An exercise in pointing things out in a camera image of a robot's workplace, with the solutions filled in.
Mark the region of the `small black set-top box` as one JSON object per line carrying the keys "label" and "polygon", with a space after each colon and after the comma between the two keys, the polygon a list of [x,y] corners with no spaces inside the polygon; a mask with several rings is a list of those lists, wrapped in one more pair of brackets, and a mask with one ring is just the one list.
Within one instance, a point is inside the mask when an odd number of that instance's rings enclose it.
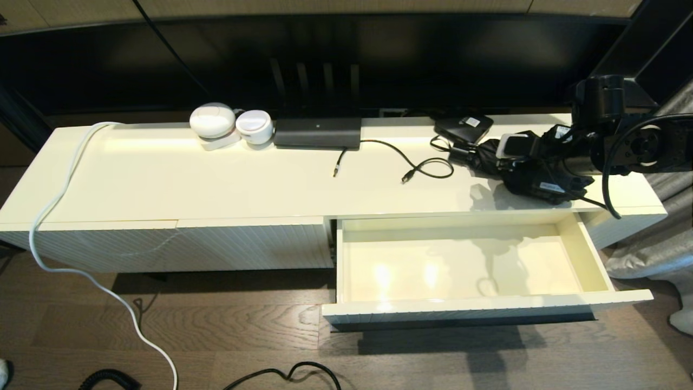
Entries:
{"label": "small black set-top box", "polygon": [[493,126],[492,118],[483,115],[468,115],[462,118],[443,118],[435,121],[434,130],[446,140],[477,144]]}

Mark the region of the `black router with antennas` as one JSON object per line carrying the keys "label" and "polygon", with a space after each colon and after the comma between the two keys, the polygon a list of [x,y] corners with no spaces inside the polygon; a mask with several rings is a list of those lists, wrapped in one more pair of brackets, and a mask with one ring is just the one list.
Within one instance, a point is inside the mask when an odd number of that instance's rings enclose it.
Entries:
{"label": "black router with antennas", "polygon": [[270,69],[278,101],[268,111],[278,148],[359,148],[363,114],[356,65],[272,58]]}

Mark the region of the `white fluted drawer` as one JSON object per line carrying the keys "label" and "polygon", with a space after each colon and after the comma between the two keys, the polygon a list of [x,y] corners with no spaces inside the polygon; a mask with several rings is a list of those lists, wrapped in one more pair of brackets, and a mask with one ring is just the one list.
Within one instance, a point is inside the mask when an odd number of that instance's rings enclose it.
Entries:
{"label": "white fluted drawer", "polygon": [[586,315],[653,299],[618,291],[580,215],[475,212],[345,219],[336,231],[334,327]]}

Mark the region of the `black umbrella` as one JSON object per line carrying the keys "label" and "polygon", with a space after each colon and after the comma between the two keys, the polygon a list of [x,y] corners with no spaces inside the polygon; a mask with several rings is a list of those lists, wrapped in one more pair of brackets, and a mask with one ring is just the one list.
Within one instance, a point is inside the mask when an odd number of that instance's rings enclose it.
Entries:
{"label": "black umbrella", "polygon": [[[465,166],[469,170],[479,173],[483,177],[500,180],[502,181],[503,185],[505,185],[504,170],[509,170],[511,166],[517,165],[517,163],[521,162],[528,162],[531,160],[537,160],[539,162],[538,156],[528,160],[499,160],[495,156],[495,151],[498,147],[499,141],[500,140],[490,139],[480,144],[468,144],[465,142],[453,143],[452,141],[446,140],[442,136],[436,135],[431,138],[430,145],[438,151],[448,153],[449,163],[453,165]],[[582,174],[580,176],[586,176],[589,180],[589,184],[586,186],[586,188],[594,182],[593,178],[591,178],[589,175]],[[547,202],[552,205],[573,202],[574,200],[582,200],[583,202],[588,202],[592,205],[604,207],[603,203],[592,200],[591,198],[588,198],[587,195],[584,195],[584,197],[551,197],[535,199],[542,200],[542,202]]]}

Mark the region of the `black shelf unit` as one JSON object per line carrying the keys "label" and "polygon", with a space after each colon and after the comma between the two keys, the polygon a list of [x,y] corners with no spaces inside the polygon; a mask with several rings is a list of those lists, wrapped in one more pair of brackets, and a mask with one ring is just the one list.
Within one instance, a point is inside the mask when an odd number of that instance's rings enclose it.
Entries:
{"label": "black shelf unit", "polygon": [[577,74],[557,96],[567,103],[590,76],[624,78],[626,106],[636,113],[665,108],[693,82],[693,0],[570,0],[579,17],[619,21],[579,54]]}

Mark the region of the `black television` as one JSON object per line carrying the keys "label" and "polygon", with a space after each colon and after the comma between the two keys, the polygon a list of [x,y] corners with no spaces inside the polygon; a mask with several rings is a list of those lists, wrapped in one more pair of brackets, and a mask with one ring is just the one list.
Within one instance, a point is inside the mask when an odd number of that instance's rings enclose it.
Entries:
{"label": "black television", "polygon": [[0,82],[40,113],[561,106],[626,20],[555,15],[270,15],[0,37]]}

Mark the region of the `white rounded floor object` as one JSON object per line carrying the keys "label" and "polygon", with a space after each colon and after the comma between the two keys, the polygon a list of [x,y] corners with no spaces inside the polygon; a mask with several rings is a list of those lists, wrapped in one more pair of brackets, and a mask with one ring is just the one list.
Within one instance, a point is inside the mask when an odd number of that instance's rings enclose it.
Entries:
{"label": "white rounded floor object", "polygon": [[681,309],[671,314],[669,323],[681,333],[693,336],[693,309]]}

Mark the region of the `small white round device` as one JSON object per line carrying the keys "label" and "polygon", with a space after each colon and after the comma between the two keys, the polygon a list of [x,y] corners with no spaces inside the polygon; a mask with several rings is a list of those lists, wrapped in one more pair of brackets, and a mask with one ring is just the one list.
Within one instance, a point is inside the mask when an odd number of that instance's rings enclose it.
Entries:
{"label": "small white round device", "polygon": [[251,109],[236,118],[236,130],[246,143],[262,145],[272,139],[274,123],[266,111]]}

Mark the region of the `grey curtain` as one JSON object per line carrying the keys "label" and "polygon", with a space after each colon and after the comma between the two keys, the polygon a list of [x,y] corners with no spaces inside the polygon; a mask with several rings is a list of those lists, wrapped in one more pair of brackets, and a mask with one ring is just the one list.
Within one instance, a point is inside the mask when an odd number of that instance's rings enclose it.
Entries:
{"label": "grey curtain", "polygon": [[645,176],[668,215],[617,244],[606,260],[609,276],[668,281],[693,309],[693,171]]}

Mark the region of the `white tv cabinet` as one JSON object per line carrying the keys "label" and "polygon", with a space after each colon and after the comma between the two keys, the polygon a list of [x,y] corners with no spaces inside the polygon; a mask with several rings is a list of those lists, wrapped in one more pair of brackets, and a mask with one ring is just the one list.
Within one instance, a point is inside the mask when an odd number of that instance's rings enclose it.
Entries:
{"label": "white tv cabinet", "polygon": [[369,119],[369,142],[347,153],[201,148],[185,123],[58,128],[0,209],[0,240],[89,272],[331,268],[332,220],[368,230],[551,223],[576,213],[601,249],[655,224],[666,211],[640,174],[611,178],[622,214],[584,201],[559,206],[517,197],[458,167],[420,173],[435,155],[433,127],[413,118]]}

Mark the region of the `white egg-shaped device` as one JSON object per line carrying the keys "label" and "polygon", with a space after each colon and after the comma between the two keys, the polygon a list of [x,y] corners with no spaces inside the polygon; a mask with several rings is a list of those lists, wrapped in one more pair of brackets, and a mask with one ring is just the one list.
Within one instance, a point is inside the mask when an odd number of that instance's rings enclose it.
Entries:
{"label": "white egg-shaped device", "polygon": [[191,130],[200,138],[216,139],[233,131],[236,114],[223,103],[207,103],[196,108],[189,116]]}

